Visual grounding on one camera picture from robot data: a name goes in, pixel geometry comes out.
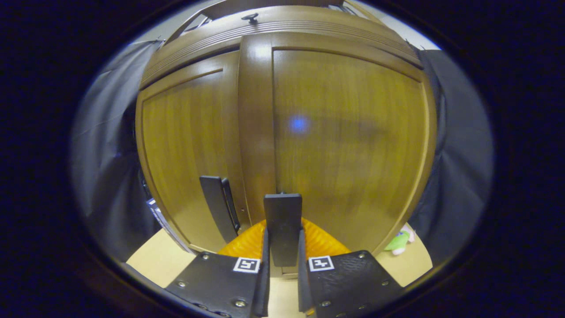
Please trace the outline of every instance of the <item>bolt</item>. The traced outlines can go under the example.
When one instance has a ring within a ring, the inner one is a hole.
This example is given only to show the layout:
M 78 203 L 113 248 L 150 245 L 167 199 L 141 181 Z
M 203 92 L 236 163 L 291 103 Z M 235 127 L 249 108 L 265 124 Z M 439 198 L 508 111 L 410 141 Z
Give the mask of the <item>bolt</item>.
M 233 303 L 234 305 L 236 305 L 236 307 L 245 307 L 247 306 L 247 303 L 244 302 L 243 300 L 238 300 L 235 303 Z

